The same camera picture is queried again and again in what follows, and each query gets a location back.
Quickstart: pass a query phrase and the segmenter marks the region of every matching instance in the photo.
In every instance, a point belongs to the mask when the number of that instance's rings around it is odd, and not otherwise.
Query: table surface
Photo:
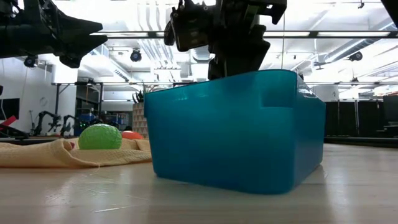
[[[398,151],[325,145],[322,166],[285,195],[157,178],[152,164],[0,169],[0,223],[396,224]]]

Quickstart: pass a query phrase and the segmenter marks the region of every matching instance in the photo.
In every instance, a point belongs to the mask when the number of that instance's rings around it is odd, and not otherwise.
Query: cloth
[[[78,138],[30,146],[0,143],[0,167],[84,168],[151,161],[149,140],[123,139],[118,150],[79,150]]]

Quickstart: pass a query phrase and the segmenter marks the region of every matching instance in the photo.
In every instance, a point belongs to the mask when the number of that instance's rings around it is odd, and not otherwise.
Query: blue plastic bin
[[[325,107],[288,70],[148,93],[154,171],[242,192],[288,192],[322,161]]]

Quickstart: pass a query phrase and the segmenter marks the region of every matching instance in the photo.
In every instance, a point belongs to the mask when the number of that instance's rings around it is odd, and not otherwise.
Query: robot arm
[[[37,126],[35,128],[34,131],[34,136],[39,136],[42,132],[42,124],[43,124],[43,118],[45,115],[49,115],[52,117],[52,123],[49,123],[49,125],[51,126],[51,128],[49,129],[49,131],[51,131],[53,128],[57,128],[59,126],[61,126],[60,124],[58,124],[58,122],[61,120],[61,116],[50,113],[48,111],[42,111],[39,113],[39,122],[37,123]]]
[[[271,16],[277,24],[286,7],[287,0],[216,0],[215,6],[180,0],[172,8],[164,42],[176,43],[181,52],[208,45],[215,54],[209,62],[210,80],[255,71],[271,46],[263,38],[266,27],[257,24],[258,15]]]
[[[51,0],[0,0],[0,58],[28,56],[34,67],[37,55],[54,54],[68,67],[78,68],[81,59],[105,43],[102,24],[65,15]]]
[[[88,126],[87,122],[81,121],[80,119],[78,119],[72,115],[66,115],[63,117],[63,125],[62,125],[61,132],[60,132],[61,136],[64,136],[66,131],[70,131],[70,126],[67,126],[67,121],[70,118],[75,120],[74,127],[76,127],[76,125],[79,125],[81,128],[86,128]]]

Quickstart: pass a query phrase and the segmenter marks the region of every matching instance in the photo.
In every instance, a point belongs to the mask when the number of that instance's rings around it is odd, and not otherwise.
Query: red object
[[[12,116],[10,118],[8,118],[7,120],[5,120],[3,123],[1,123],[2,125],[6,125],[6,126],[10,126],[12,123],[14,123],[17,120],[17,118],[15,116]]]
[[[139,133],[134,132],[134,131],[123,131],[122,132],[122,138],[130,139],[130,140],[133,140],[133,139],[144,139],[144,137],[142,137],[142,135],[140,135]]]

